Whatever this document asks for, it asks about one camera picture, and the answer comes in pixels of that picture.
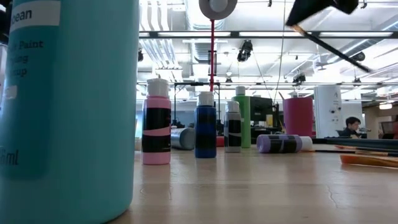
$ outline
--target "white cap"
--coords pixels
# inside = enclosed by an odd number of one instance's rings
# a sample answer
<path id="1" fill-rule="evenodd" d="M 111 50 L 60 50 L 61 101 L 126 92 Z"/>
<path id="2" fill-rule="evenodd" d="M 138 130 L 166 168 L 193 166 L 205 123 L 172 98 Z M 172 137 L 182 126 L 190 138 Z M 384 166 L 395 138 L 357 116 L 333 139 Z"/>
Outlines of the white cap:
<path id="1" fill-rule="evenodd" d="M 245 94 L 246 94 L 246 87 L 244 87 L 244 86 L 237 86 L 237 87 L 235 88 L 235 94 L 236 94 L 236 96 L 238 96 L 238 95 L 245 95 Z"/>
<path id="2" fill-rule="evenodd" d="M 239 103 L 237 101 L 226 102 L 225 112 L 238 113 L 239 112 Z"/>
<path id="3" fill-rule="evenodd" d="M 214 106 L 214 94 L 210 91 L 201 91 L 197 106 Z"/>
<path id="4" fill-rule="evenodd" d="M 147 80 L 148 96 L 169 97 L 169 82 L 161 78 L 151 78 Z"/>

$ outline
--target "desk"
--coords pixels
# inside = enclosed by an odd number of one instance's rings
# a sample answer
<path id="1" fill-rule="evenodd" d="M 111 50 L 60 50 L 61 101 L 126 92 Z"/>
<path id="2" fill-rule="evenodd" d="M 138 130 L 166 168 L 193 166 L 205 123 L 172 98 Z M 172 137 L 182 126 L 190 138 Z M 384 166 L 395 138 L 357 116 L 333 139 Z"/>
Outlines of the desk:
<path id="1" fill-rule="evenodd" d="M 216 159 L 173 151 L 169 166 L 139 160 L 131 207 L 112 224 L 398 223 L 398 170 L 343 166 L 338 154 L 219 148 Z"/>

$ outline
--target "pink paint bottle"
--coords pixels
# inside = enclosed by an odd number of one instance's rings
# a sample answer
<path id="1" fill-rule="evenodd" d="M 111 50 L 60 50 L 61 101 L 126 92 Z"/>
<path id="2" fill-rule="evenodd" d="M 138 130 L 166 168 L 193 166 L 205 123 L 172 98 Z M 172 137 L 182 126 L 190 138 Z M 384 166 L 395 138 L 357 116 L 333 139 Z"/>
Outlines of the pink paint bottle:
<path id="1" fill-rule="evenodd" d="M 171 107 L 169 83 L 161 78 L 147 81 L 147 99 L 142 113 L 142 163 L 170 163 Z"/>

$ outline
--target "turquoise paint bottle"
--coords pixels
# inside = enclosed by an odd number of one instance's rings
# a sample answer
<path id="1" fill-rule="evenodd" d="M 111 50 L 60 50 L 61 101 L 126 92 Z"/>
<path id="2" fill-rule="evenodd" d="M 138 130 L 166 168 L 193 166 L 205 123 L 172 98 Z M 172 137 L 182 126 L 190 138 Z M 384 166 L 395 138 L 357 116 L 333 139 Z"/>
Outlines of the turquoise paint bottle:
<path id="1" fill-rule="evenodd" d="M 138 0 L 14 0 L 0 223 L 103 223 L 128 208 L 138 32 Z"/>

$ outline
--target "green paint bottle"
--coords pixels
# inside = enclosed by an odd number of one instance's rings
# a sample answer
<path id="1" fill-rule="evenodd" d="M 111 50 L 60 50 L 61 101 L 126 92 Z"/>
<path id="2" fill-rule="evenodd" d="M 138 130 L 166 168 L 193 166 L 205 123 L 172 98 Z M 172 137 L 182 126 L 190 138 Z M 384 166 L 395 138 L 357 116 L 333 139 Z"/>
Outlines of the green paint bottle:
<path id="1" fill-rule="evenodd" d="M 239 102 L 239 109 L 241 110 L 242 148 L 250 148 L 250 97 L 245 96 L 245 91 L 244 86 L 237 86 L 235 88 L 236 96 L 232 97 L 232 100 Z"/>

